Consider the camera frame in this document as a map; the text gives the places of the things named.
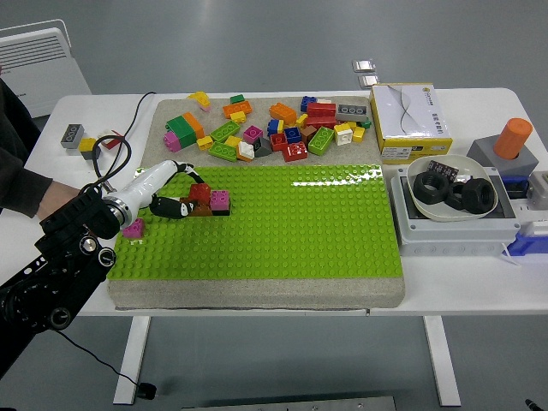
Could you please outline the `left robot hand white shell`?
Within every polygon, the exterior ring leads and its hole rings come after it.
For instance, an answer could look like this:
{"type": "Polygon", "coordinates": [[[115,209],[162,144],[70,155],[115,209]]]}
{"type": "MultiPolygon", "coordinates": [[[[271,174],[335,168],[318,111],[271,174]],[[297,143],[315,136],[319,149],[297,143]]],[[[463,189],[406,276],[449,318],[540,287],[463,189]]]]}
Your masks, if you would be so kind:
{"type": "Polygon", "coordinates": [[[178,173],[204,183],[191,164],[165,160],[141,172],[122,190],[106,195],[103,201],[118,219],[120,227],[125,229],[138,217],[138,211],[148,207],[153,196],[178,173]]]}

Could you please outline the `person's hand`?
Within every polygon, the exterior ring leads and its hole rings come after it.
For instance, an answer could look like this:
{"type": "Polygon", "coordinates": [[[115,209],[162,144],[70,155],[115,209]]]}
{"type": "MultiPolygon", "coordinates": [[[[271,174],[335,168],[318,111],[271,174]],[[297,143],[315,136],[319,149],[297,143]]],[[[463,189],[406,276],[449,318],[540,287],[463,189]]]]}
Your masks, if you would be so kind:
{"type": "Polygon", "coordinates": [[[53,181],[39,202],[39,208],[36,212],[36,216],[40,220],[44,220],[76,197],[79,193],[80,190],[78,188],[73,188],[69,185],[53,181]]]}

